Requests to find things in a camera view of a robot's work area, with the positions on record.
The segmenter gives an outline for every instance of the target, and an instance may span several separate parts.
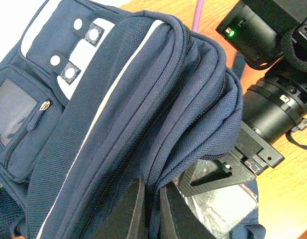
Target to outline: wooden surface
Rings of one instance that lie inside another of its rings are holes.
[[[237,0],[206,0],[199,29],[201,34],[224,47],[228,67],[232,65],[235,50],[215,29],[236,3]],[[195,4],[196,0],[133,0],[122,8],[172,14],[191,27]],[[265,71],[247,68],[242,78],[244,92],[264,74]],[[295,138],[307,144],[307,129]],[[266,239],[297,239],[307,230],[307,151],[288,143],[285,137],[274,147],[286,159],[276,169],[268,169],[258,178],[260,223],[267,229]]]

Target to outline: green light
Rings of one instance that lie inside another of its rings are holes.
[[[232,37],[234,34],[235,34],[235,31],[231,31],[228,36]]]

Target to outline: black cord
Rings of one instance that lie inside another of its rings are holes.
[[[300,147],[300,148],[303,148],[303,149],[305,149],[305,150],[307,150],[307,145],[302,145],[302,144],[299,144],[298,142],[296,142],[295,140],[294,140],[294,138],[292,137],[292,131],[288,131],[287,133],[286,133],[286,139],[290,142],[290,143],[292,143],[292,144],[294,144],[294,145],[296,145],[296,146],[298,146],[298,147]]]
[[[293,33],[296,28],[288,30],[281,40],[281,48],[287,61],[296,69],[307,72],[307,61],[303,61],[296,56],[293,45]]]

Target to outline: backpack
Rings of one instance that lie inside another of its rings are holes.
[[[47,0],[0,63],[0,225],[93,238],[143,178],[157,238],[160,189],[230,151],[241,114],[222,47],[176,17]]]

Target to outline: zipper pull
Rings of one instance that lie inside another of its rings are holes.
[[[45,113],[46,110],[49,109],[49,107],[51,107],[51,101],[45,101],[41,107],[39,108],[39,110],[36,112],[36,114],[33,116],[33,118],[31,119],[31,121],[28,123],[26,129],[28,131],[33,131],[34,129],[37,128],[38,123],[40,121],[40,119],[42,118],[43,114]]]

